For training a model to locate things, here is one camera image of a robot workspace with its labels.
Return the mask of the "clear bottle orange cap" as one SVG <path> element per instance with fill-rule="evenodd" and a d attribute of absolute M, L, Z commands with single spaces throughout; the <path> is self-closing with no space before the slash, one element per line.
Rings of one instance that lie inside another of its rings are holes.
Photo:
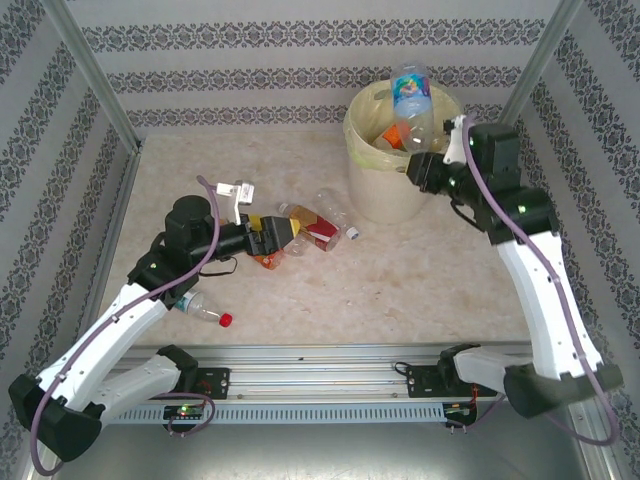
<path fill-rule="evenodd" d="M 298 233 L 295 238 L 284 247 L 284 253 L 294 258 L 302 257 L 313 245 L 303 233 Z"/>

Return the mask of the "orange label bottle brown cap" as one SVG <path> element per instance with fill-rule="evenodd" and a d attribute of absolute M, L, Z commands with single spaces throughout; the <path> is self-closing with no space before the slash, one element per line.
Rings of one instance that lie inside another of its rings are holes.
<path fill-rule="evenodd" d="M 381 145 L 384 148 L 404 151 L 404 144 L 396 125 L 390 126 L 380 136 Z"/>

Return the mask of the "clear bottle white cap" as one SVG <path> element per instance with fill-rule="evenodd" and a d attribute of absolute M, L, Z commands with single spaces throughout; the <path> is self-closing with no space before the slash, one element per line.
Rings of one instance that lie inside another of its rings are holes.
<path fill-rule="evenodd" d="M 328 188 L 318 190 L 314 196 L 315 205 L 319 212 L 334 225 L 349 240 L 356 240 L 360 231 L 347 213 L 346 207 L 339 201 L 337 194 Z"/>

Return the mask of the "large blue label bottle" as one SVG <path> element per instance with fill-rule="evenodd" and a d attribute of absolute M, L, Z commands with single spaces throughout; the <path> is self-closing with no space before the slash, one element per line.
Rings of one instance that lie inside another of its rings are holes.
<path fill-rule="evenodd" d="M 391 74 L 394 123 L 407 152 L 427 151 L 434 139 L 434 107 L 429 71 L 425 65 L 407 62 Z"/>

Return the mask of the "clear water bottle red cap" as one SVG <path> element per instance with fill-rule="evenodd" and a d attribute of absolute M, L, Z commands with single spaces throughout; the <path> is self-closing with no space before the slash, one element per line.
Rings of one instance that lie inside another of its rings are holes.
<path fill-rule="evenodd" d="M 174 309 L 223 328 L 230 327 L 233 322 L 233 315 L 221 308 L 212 297 L 194 289 L 185 293 L 174 304 Z"/>

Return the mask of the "cream ribbed plastic bin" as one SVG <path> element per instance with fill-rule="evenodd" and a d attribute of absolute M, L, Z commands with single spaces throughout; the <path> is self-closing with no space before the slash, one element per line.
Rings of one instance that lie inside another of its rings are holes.
<path fill-rule="evenodd" d="M 373 145 L 385 149 L 381 145 L 380 136 Z M 364 169 L 350 157 L 348 190 L 355 210 L 366 219 L 379 224 L 392 225 L 408 221 L 428 202 L 427 196 L 408 179 L 406 171 L 401 173 Z"/>

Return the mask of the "aluminium side rail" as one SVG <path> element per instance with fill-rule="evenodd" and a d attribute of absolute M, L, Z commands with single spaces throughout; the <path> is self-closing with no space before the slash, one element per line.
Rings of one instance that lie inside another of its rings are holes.
<path fill-rule="evenodd" d="M 131 153 L 126 168 L 122 172 L 118 188 L 113 198 L 114 202 L 110 220 L 107 225 L 108 229 L 104 232 L 99 255 L 97 256 L 97 263 L 90 278 L 85 304 L 81 310 L 81 315 L 73 336 L 71 337 L 73 342 L 76 342 L 84 334 L 100 313 L 101 302 L 106 290 L 111 265 L 139 168 L 142 151 L 143 146 L 139 146 Z"/>

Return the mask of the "aluminium frame post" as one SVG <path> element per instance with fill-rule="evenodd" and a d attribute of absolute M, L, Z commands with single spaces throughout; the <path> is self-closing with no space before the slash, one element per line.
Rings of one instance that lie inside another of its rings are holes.
<path fill-rule="evenodd" d="M 559 0 L 497 123 L 514 125 L 584 0 Z"/>
<path fill-rule="evenodd" d="M 141 140 L 136 134 L 126 111 L 118 100 L 81 28 L 67 6 L 66 0 L 39 1 L 106 112 L 119 138 L 129 152 L 138 153 Z"/>

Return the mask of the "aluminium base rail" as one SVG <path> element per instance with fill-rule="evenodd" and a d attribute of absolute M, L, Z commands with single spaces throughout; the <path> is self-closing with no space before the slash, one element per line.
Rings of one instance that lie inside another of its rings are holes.
<path fill-rule="evenodd" d="M 228 402 L 344 403 L 406 399 L 412 382 L 402 364 L 433 366 L 447 344 L 187 346 L 208 383 L 226 387 Z M 77 360 L 64 354 L 36 377 L 67 408 L 101 405 L 105 417 L 168 394 L 180 370 L 163 347 L 91 345 Z"/>

